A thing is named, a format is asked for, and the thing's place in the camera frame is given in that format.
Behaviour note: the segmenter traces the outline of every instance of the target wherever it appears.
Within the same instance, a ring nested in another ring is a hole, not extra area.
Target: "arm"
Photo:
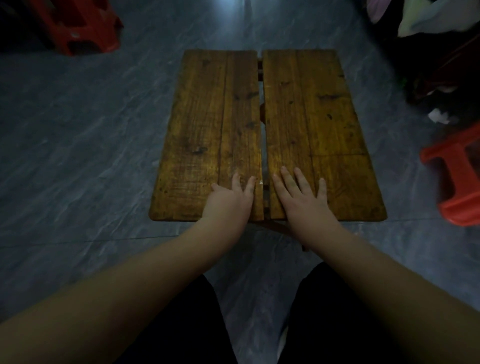
[[[480,313],[345,230],[315,197],[299,169],[285,167],[275,188],[300,242],[316,252],[383,322],[405,352],[423,363],[479,363]]]
[[[187,232],[63,290],[0,326],[0,363],[111,363],[190,282],[238,241],[255,178],[245,192],[213,185]]]

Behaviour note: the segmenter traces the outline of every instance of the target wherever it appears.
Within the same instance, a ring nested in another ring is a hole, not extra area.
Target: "pile of clothes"
[[[367,0],[367,13],[377,24],[392,0]],[[417,33],[464,32],[480,22],[480,0],[405,0],[398,37]]]

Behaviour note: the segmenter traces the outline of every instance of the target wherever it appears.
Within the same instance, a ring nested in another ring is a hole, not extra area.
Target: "pink fabric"
[[[392,0],[367,0],[367,13],[371,22],[377,24]]]

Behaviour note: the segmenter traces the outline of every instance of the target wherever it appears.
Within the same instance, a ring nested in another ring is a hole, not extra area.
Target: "finger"
[[[295,168],[293,171],[295,172],[295,176],[297,177],[297,181],[299,182],[300,190],[302,191],[302,193],[308,196],[313,196],[310,184],[301,172],[300,168]]]
[[[219,185],[216,184],[216,183],[213,183],[213,184],[212,184],[212,190],[213,190],[214,192],[217,192],[217,191],[229,191],[228,188],[219,186]]]
[[[275,186],[276,194],[278,195],[280,202],[283,204],[283,206],[285,206],[285,204],[287,204],[292,199],[292,196],[285,188],[285,185],[283,184],[283,181],[280,177],[274,174],[272,176],[272,179]]]
[[[327,202],[327,182],[325,182],[325,179],[323,178],[318,182],[317,198]]]
[[[247,197],[251,197],[253,201],[253,193],[255,192],[255,182],[257,182],[257,178],[252,176],[248,180],[247,186],[245,187],[245,192],[243,193]]]
[[[241,183],[240,183],[240,175],[235,173],[232,178],[232,191],[240,191],[242,192],[241,189]]]
[[[285,186],[287,187],[288,192],[290,192],[290,195],[294,198],[301,196],[300,188],[297,186],[297,183],[288,172],[287,167],[283,166],[280,169],[280,172],[282,173],[283,180],[285,181]]]

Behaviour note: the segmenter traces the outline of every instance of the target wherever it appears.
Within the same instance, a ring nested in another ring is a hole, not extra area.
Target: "forearm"
[[[313,243],[323,258],[420,362],[480,359],[480,315],[348,231]]]
[[[201,220],[182,236],[57,293],[0,326],[0,362],[112,362],[234,243]]]

